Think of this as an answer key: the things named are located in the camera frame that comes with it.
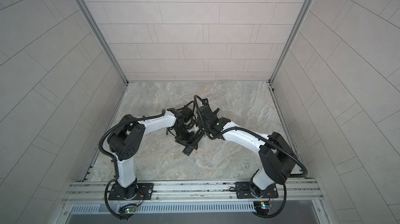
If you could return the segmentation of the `black remote control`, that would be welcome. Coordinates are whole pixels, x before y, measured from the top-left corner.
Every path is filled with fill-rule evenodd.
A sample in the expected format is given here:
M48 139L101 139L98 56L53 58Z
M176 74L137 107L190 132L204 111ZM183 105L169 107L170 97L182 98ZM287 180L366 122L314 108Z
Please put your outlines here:
M198 143L204 136L205 131L203 129L197 130L197 132L189 132L189 136L182 141L183 145L185 146L184 150L182 151L186 156L190 156L190 154L198 149Z

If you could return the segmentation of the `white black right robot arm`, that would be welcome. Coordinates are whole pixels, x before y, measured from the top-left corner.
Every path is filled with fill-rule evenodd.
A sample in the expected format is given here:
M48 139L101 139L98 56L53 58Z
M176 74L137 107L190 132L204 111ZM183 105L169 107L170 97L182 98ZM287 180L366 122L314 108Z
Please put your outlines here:
M249 190L256 198L267 194L267 188L273 184L285 184L296 162L297 156L277 132L270 135L259 134L236 125L227 118L218 118L218 110L203 105L198 111L199 126L203 127L212 138L239 144L258 154L262 169L253 175Z

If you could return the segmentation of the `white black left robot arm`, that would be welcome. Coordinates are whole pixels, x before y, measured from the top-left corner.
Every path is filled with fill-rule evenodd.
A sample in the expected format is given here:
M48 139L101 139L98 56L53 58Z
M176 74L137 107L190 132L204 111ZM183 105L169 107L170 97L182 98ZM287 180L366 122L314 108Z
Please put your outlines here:
M149 199L149 194L140 193L137 177L134 172L134 155L139 150L143 136L160 129L174 130L175 142L185 146L183 153L189 156L198 149L198 142L204 131L191 131L196 124L194 111L188 106L180 109L170 108L161 114L136 118L130 114L111 128L99 142L101 152L112 158L116 182L113 185L110 200L132 200L139 195Z

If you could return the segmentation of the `left circuit board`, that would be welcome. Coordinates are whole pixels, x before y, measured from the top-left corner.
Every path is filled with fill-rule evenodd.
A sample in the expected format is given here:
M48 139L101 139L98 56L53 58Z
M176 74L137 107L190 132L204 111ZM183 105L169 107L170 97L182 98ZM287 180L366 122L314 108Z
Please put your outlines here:
M118 210L118 213L121 215L131 215L134 214L138 210L138 204L127 204Z

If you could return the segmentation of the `circuit board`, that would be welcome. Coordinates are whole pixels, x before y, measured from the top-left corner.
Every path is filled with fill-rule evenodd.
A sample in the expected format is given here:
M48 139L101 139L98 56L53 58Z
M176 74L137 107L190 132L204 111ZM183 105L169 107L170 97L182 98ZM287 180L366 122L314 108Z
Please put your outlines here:
M134 214L138 210L138 204L127 204L118 210L118 213L121 215L131 215Z
M259 216L268 216L273 207L270 202L253 202L253 205L255 214Z

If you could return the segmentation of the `right circuit board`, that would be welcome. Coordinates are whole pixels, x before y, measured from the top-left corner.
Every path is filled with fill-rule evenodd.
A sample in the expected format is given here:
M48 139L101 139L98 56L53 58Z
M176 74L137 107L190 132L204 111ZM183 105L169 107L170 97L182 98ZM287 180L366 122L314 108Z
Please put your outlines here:
M253 202L253 205L255 214L259 216L268 216L273 207L270 202Z

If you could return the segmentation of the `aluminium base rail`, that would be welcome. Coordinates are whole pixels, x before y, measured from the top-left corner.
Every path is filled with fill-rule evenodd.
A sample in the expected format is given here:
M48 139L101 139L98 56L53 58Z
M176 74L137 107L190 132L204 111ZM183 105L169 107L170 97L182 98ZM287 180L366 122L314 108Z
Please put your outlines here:
M255 212L253 202L270 202L270 213L287 204L308 201L312 205L311 215L320 224L331 224L332 218L326 210L325 199L316 180L290 178L285 186L273 184L267 188L267 194L256 198L249 190L247 179L222 180L167 180L140 181L140 193L149 194L149 199L140 195L132 200L110 200L106 182L73 182L61 201L61 211L54 223L65 224L73 214L108 214L105 206L118 212L127 204L138 204L134 213L175 214L175 213L249 213Z

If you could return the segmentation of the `aluminium corner post right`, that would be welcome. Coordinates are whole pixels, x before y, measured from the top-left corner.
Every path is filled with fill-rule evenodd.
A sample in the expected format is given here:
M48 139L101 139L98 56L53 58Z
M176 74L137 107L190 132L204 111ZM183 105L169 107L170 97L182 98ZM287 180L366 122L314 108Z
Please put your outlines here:
M300 10L300 12L299 12L299 14L297 16L296 21L295 21L295 24L293 25L293 28L292 28L292 30L290 32L290 35L289 35L289 37L288 37L288 39L286 41L286 44L284 45L284 48L283 48L282 53L280 55L280 58L278 59L277 66L273 71L271 79L269 80L269 83L271 85L273 85L274 82L276 81L276 79L278 77L278 73L279 73L279 71L281 70L281 68L283 66L284 60L287 57L287 55L288 55L288 53L290 51L290 48L293 45L293 43L295 41L295 38L296 38L297 34L300 31L300 28L301 28L301 26L302 26L302 24L303 24L303 22L304 22L304 20L305 20L305 18L307 16L307 13L308 13L312 3L313 3L313 0L305 0L303 5L302 5L301 10Z

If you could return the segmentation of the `aluminium corner post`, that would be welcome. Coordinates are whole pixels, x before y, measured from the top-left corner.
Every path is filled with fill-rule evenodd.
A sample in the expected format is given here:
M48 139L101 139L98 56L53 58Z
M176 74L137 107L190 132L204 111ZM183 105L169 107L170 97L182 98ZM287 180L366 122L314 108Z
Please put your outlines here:
M106 39L104 35L102 34L98 24L95 22L91 12L89 11L88 6L86 5L84 0L74 0L76 5L78 6L79 10L81 11L84 19L88 23L90 29L92 30L95 38L99 42L100 46L102 47L103 51L105 52L106 56L110 59L112 65L115 67L117 70L117 73L120 75L122 78L123 82L127 86L129 84L129 81L126 79L126 76L124 72L122 71L120 65L118 64L114 54L112 53L108 43L106 42Z
M300 10L300 12L299 12L299 14L297 16L296 21L295 21L295 24L293 25L293 28L292 28L292 30L290 32L290 35L289 35L289 37L288 37L288 39L286 41L286 44L284 45L284 48L283 48L282 53L280 55L280 58L278 59L277 66L273 71L271 79L269 80L269 83L271 85L273 85L274 82L276 81L276 79L278 77L278 73L279 73L279 71L281 70L281 68L283 66L284 60L287 57L287 55L288 55L288 53L290 51L290 48L293 45L293 43L295 41L295 38L296 38L297 34L300 31L300 28L301 28L301 26L302 26L302 24L303 24L303 22L304 22L304 20L305 20L305 18L307 16L307 13L308 13L312 3L313 3L313 0L305 0L303 5L302 5L301 10Z

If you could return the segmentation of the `aluminium corner post left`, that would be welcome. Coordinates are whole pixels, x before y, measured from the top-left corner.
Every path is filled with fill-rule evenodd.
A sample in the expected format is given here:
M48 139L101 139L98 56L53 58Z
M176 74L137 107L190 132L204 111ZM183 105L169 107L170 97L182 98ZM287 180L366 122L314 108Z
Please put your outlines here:
M102 47L103 51L105 52L106 56L110 59L112 65L115 67L117 70L117 73L120 75L122 78L123 82L127 86L129 84L129 81L126 79L126 76L124 72L122 71L120 65L118 64L114 54L112 53L108 43L106 42L106 39L104 35L102 34L98 24L95 22L91 12L89 11L88 6L86 5L84 0L74 0L76 5L78 6L79 10L81 11L84 19L88 23L90 29L92 30L95 38L99 42L100 46Z

